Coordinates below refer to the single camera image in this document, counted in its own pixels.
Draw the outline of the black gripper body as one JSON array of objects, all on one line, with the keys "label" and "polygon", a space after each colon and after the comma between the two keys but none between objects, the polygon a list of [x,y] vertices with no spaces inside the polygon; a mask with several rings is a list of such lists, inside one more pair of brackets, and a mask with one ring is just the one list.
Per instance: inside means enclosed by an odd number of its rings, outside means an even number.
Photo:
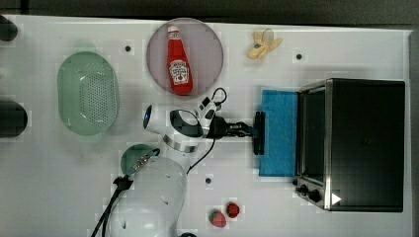
[{"label": "black gripper body", "polygon": [[221,139],[225,136],[232,136],[232,123],[227,122],[223,117],[215,116],[209,126],[207,138]]}]

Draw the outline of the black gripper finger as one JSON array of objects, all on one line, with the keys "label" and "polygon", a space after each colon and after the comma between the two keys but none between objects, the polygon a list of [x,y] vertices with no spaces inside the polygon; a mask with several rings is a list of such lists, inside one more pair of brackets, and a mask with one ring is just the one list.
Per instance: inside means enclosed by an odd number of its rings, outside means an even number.
[{"label": "black gripper finger", "polygon": [[230,127],[230,134],[237,137],[253,137],[258,134],[258,130],[240,121]]}]

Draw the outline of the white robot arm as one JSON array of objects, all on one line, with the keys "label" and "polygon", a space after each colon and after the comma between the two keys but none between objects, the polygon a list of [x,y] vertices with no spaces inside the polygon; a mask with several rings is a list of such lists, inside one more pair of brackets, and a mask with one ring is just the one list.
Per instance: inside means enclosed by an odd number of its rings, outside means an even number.
[{"label": "white robot arm", "polygon": [[187,193],[192,159],[207,140],[264,136],[259,122],[228,122],[221,103],[204,98],[196,108],[149,105],[142,125],[162,137],[160,146],[131,146],[121,158],[123,174],[100,224],[101,237],[181,237],[177,222]]}]

